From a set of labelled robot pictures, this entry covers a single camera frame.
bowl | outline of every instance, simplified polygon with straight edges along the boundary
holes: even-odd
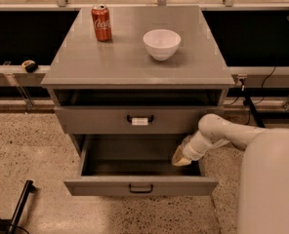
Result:
[[[180,46],[181,36],[167,29],[154,29],[144,35],[144,45],[147,52],[157,60],[171,57]]]

cabinet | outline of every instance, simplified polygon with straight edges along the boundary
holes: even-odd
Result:
[[[82,8],[42,86],[81,157],[64,183],[72,195],[208,195],[215,178],[201,162],[171,158],[206,113],[223,113],[233,80],[197,6],[114,7],[113,40],[98,42]],[[155,28],[182,36],[166,61],[145,51]]]

drawer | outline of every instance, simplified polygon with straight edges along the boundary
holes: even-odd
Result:
[[[200,164],[174,167],[184,135],[89,135],[77,177],[64,184],[71,195],[209,195],[217,185]]]
[[[222,114],[218,106],[202,107],[56,107],[66,134],[184,134],[197,130],[206,113]]]

red soda can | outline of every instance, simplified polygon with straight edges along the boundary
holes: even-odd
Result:
[[[96,5],[92,9],[95,33],[98,41],[112,39],[111,23],[109,21],[109,10],[106,5]]]

